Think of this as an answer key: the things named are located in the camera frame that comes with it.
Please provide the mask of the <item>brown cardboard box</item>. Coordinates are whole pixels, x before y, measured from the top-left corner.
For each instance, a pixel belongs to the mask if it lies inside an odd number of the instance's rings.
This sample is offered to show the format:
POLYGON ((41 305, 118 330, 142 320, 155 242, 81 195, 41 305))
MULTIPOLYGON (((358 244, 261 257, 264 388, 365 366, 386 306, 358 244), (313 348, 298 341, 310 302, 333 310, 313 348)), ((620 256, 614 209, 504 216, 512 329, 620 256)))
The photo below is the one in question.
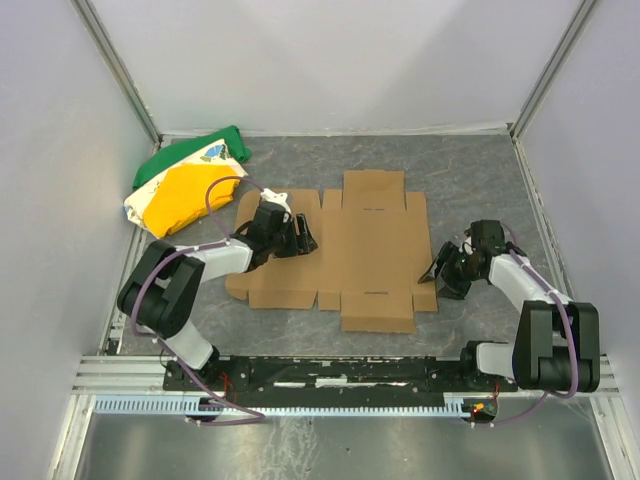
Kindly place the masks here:
POLYGON ((317 249, 227 276, 230 296, 253 309, 338 311, 345 331, 413 334, 416 313, 437 311, 434 285, 419 281, 432 262, 427 198, 406 190, 403 172, 347 170, 340 189, 289 193, 317 249))

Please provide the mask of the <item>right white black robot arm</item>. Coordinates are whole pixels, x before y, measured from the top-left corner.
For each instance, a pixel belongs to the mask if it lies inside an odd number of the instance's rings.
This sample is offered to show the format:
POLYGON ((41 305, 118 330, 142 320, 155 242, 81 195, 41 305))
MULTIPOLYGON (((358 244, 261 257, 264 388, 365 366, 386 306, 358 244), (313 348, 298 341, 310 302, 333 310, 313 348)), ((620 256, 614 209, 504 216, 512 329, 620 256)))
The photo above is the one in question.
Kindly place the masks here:
POLYGON ((500 290, 519 314, 515 339, 470 341, 460 360, 467 370, 512 380, 524 390, 558 397, 591 393, 600 385, 599 312, 544 279, 526 253, 508 239, 499 220, 470 224, 460 243, 442 245, 422 284, 440 282, 441 298, 463 300, 472 284, 500 290))

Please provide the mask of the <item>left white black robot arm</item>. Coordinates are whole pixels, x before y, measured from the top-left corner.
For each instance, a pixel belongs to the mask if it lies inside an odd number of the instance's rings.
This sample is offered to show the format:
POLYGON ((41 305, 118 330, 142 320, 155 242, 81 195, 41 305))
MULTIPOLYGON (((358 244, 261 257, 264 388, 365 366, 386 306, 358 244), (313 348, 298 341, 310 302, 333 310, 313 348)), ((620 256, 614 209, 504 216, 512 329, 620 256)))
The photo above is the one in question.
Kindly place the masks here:
POLYGON ((303 256, 317 248, 304 214, 262 200, 254 217, 227 239, 183 248, 152 242, 120 290, 117 308, 137 333, 155 336, 183 366, 211 378, 220 353, 191 320, 200 285, 252 272, 271 257, 303 256))

